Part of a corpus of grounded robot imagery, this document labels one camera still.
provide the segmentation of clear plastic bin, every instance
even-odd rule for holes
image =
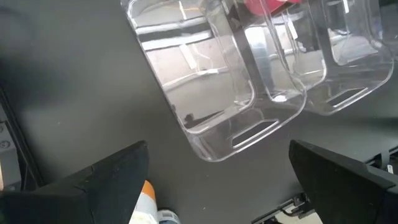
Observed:
[[[243,3],[122,0],[122,7],[202,159],[226,159],[302,111],[305,89],[280,54],[275,27]]]
[[[306,110],[333,114],[390,78],[393,56],[372,35],[380,30],[378,0],[302,0],[277,13],[267,9],[270,1],[245,0],[262,6],[277,29],[280,54],[307,89]]]

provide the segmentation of transparent storage container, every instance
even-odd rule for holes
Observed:
[[[272,0],[245,2],[261,6],[276,29],[287,68],[307,89],[306,110],[333,114],[390,78],[393,56],[373,35],[380,30],[378,0],[301,0],[274,12]]]
[[[302,111],[305,88],[280,54],[275,27],[244,3],[121,4],[182,130],[202,159],[226,159]]]

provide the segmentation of dark gray surface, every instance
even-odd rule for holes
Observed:
[[[241,224],[300,191],[287,156],[290,139],[360,160],[398,145],[393,76],[334,116],[302,113],[224,162],[202,161],[179,129],[119,1],[3,0],[0,6],[0,81],[47,181],[146,139],[160,207],[174,209],[182,223]]]

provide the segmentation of red object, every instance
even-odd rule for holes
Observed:
[[[286,3],[300,3],[301,0],[244,0],[244,4],[251,11],[251,13],[262,16],[266,13],[268,8],[269,12],[274,12]]]

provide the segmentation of black countertop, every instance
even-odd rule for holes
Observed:
[[[158,204],[182,223],[249,223],[300,192],[291,139],[359,160],[398,145],[393,75],[333,116],[303,112],[242,153],[205,162],[174,119],[119,1],[5,0],[0,29],[1,85],[45,180],[145,139]]]

